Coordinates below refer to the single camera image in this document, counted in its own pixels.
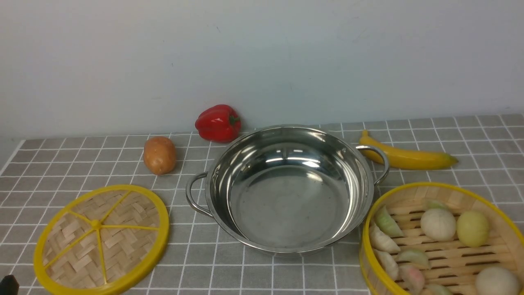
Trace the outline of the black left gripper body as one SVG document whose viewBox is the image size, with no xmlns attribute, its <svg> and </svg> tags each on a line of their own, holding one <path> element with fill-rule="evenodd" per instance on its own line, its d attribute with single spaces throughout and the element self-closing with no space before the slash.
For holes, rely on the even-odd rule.
<svg viewBox="0 0 524 295">
<path fill-rule="evenodd" d="M 0 282 L 0 295 L 18 295 L 19 287 L 15 276 L 7 275 Z"/>
</svg>

